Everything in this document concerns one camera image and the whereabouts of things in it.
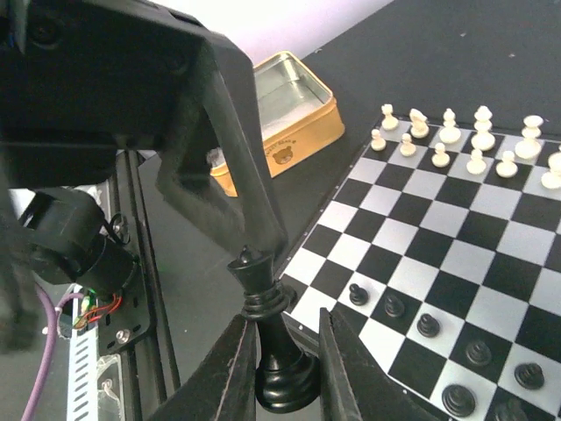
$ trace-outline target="gold tin box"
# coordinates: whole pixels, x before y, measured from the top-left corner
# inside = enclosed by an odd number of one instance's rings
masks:
[[[277,53],[254,70],[263,146],[272,177],[343,135],[333,93],[290,52]],[[209,160],[210,174],[228,196],[236,196],[220,151],[213,151]]]

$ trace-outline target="black pawn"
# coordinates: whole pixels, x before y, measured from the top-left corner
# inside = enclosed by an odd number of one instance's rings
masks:
[[[364,288],[360,288],[359,285],[353,283],[349,287],[349,291],[349,298],[351,299],[351,303],[353,303],[354,305],[365,305],[366,303],[368,303],[368,291],[366,291]]]
[[[476,367],[486,366],[493,356],[489,346],[482,340],[474,340],[465,349],[465,356]]]
[[[424,313],[417,322],[417,330],[426,338],[434,338],[440,333],[440,324],[429,313]]]
[[[451,384],[442,392],[442,403],[454,417],[469,417],[475,411],[475,397],[464,386]]]
[[[390,294],[386,297],[386,314],[391,318],[400,318],[405,314],[405,305],[397,296]]]
[[[545,383],[542,368],[535,362],[516,367],[515,379],[523,388],[528,390],[540,389]]]
[[[510,399],[506,403],[498,405],[494,410],[494,421],[528,421],[528,417],[522,410],[520,401]]]

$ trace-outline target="white wall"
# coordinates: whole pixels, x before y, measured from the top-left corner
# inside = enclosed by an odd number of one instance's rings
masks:
[[[152,0],[197,18],[254,64],[282,50],[315,51],[391,0]]]

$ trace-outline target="white chess piece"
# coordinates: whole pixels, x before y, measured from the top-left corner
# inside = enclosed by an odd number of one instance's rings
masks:
[[[518,166],[515,164],[515,153],[512,151],[503,152],[501,162],[497,164],[497,174],[499,177],[514,177],[517,172]]]
[[[494,136],[489,131],[493,128],[491,117],[493,113],[485,106],[481,105],[475,113],[475,124],[473,127],[477,130],[475,136],[472,137],[472,146],[481,151],[493,149]]]
[[[456,127],[456,114],[450,108],[446,109],[444,113],[444,129],[442,129],[438,136],[443,143],[455,143],[462,137],[462,132]]]
[[[542,131],[540,126],[543,124],[543,118],[540,116],[527,116],[524,119],[524,127],[522,129],[523,140],[518,142],[515,147],[516,155],[523,160],[531,160],[536,158],[542,152],[542,146],[537,141]]]
[[[561,189],[561,152],[554,153],[547,160],[550,170],[542,175],[542,185],[546,189]]]
[[[370,147],[374,151],[382,151],[386,147],[386,140],[382,138],[380,130],[372,130],[372,142],[370,142]]]
[[[411,156],[417,150],[417,146],[413,144],[413,139],[411,139],[411,135],[409,133],[403,133],[401,136],[401,146],[400,146],[400,153],[403,156]]]
[[[467,172],[472,175],[483,174],[485,168],[487,168],[486,162],[483,160],[483,153],[479,149],[473,149],[471,154],[471,159],[465,166]]]
[[[430,130],[426,116],[419,110],[412,108],[409,118],[411,119],[411,135],[417,139],[426,138]]]
[[[384,114],[384,119],[382,120],[382,129],[386,132],[391,132],[395,130],[400,123],[400,120],[394,117],[394,106],[390,103],[385,103],[382,105],[382,114]]]
[[[432,165],[443,168],[448,164],[450,164],[450,155],[446,153],[446,146],[444,146],[444,143],[437,143],[435,145],[435,154],[432,155]]]

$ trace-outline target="bear logo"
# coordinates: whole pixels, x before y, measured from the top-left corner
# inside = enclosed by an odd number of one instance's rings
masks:
[[[292,153],[291,146],[287,146],[284,149],[281,149],[279,152],[273,153],[274,161],[279,165],[286,164],[287,162],[292,160],[293,156],[294,154]]]

